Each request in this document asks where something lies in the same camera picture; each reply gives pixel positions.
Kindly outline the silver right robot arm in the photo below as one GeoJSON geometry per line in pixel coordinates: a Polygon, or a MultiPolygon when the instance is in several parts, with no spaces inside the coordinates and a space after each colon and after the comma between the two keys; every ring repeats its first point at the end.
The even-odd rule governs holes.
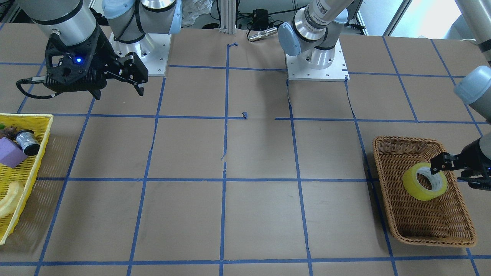
{"type": "Polygon", "coordinates": [[[165,76],[171,37],[182,26],[180,0],[104,0],[111,37],[82,0],[18,3],[48,36],[46,75],[16,82],[33,99],[88,91],[98,100],[108,79],[128,83],[142,96],[150,76],[165,76]]]}

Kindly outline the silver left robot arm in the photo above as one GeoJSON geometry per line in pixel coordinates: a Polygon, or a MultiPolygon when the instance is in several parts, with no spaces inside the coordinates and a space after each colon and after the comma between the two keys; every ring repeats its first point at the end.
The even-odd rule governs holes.
{"type": "MultiPolygon", "coordinates": [[[[342,25],[347,21],[349,0],[313,0],[296,12],[295,17],[279,27],[279,42],[288,56],[305,52],[320,54],[332,50],[339,38],[342,25]]],[[[456,1],[462,16],[473,33],[477,46],[490,61],[490,1],[456,1]]],[[[469,73],[454,89],[463,103],[490,122],[490,66],[482,65],[469,73]]],[[[460,180],[477,190],[490,190],[490,134],[469,145],[458,155],[447,152],[433,157],[430,164],[419,163],[403,176],[404,187],[417,191],[423,187],[416,182],[417,175],[425,176],[432,191],[443,188],[444,171],[461,171],[460,180]]]]}

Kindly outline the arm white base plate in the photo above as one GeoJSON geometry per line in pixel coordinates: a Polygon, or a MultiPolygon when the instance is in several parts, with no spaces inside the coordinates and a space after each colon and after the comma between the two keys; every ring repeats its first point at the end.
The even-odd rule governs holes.
{"type": "Polygon", "coordinates": [[[172,35],[169,34],[146,34],[138,42],[125,44],[114,41],[113,33],[109,37],[109,41],[116,54],[119,54],[121,57],[126,56],[130,52],[138,54],[148,69],[148,75],[156,77],[164,77],[166,75],[171,40],[172,35]]]}
{"type": "Polygon", "coordinates": [[[333,49],[313,48],[298,56],[285,54],[288,80],[347,82],[350,80],[341,42],[333,49]]]}

